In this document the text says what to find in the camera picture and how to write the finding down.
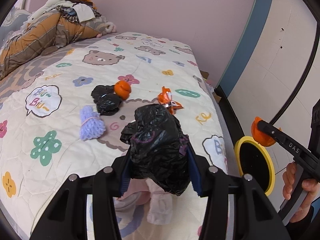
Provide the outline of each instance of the mattress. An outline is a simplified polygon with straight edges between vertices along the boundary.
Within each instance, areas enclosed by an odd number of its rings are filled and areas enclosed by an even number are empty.
[[[217,112],[188,45],[132,32],[78,44],[59,50],[63,58],[53,54],[37,63],[33,60],[37,70],[21,66],[0,84],[6,89],[0,92],[0,200],[22,239],[29,238],[70,174],[93,175],[125,154],[128,145],[119,140],[121,130],[134,120],[137,107],[156,102],[163,86],[184,107],[175,116],[195,152],[228,171]],[[79,110],[95,106],[91,97],[95,86],[119,80],[130,83],[130,97],[117,114],[103,117],[107,132],[101,138],[81,141]],[[149,224],[148,204],[137,206],[131,221],[119,221],[122,238],[198,239],[206,202],[190,184],[181,196],[173,196],[168,225]],[[93,239],[91,205],[89,195],[89,239]]]

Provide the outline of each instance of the human hand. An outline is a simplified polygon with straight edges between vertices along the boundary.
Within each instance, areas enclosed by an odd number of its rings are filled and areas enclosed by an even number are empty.
[[[292,185],[294,184],[294,181],[295,181],[296,170],[297,170],[297,164],[289,163],[287,165],[286,171],[282,175],[282,178],[284,180],[284,187],[282,190],[282,194],[286,200],[289,200],[291,198],[291,193],[293,191]],[[305,179],[302,182],[302,188],[305,191],[307,191],[308,194],[304,199],[304,201],[302,202],[301,206],[298,208],[297,212],[290,219],[291,223],[295,223],[302,220],[308,214],[310,205],[319,191],[320,184],[315,179]]]

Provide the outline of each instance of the speech bubble print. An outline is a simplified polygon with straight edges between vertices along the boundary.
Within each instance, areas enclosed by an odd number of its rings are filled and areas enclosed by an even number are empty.
[[[161,44],[158,44],[156,42],[150,42],[150,41],[144,41],[143,44],[150,45],[150,46],[153,46],[153,47],[163,47]]]
[[[61,101],[57,86],[38,87],[26,98],[27,116],[32,112],[37,117],[46,117],[59,109]]]
[[[71,63],[60,63],[58,65],[56,65],[56,67],[67,67],[67,66],[72,66]]]
[[[209,156],[211,164],[219,167],[227,173],[227,158],[223,137],[212,135],[210,138],[204,139],[202,146],[206,154]]]
[[[186,89],[177,89],[176,92],[185,97],[191,97],[191,98],[200,97],[200,94],[198,94],[197,92],[186,90]]]

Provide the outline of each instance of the white stuffed toy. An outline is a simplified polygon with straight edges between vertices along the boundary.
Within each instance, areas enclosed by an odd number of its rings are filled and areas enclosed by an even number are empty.
[[[28,19],[28,24],[38,19],[44,12],[48,12],[50,9],[55,8],[58,5],[63,5],[65,7],[72,7],[73,3],[66,0],[48,0],[44,6],[36,10]]]

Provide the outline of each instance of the black plastic bag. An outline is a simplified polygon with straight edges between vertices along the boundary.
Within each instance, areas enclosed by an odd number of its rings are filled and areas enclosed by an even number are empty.
[[[136,121],[124,127],[120,138],[131,145],[131,177],[151,178],[166,192],[181,195],[190,183],[188,135],[162,105],[139,107],[134,117]]]
[[[101,115],[113,115],[119,111],[122,99],[114,94],[114,86],[96,86],[91,92],[97,111]]]

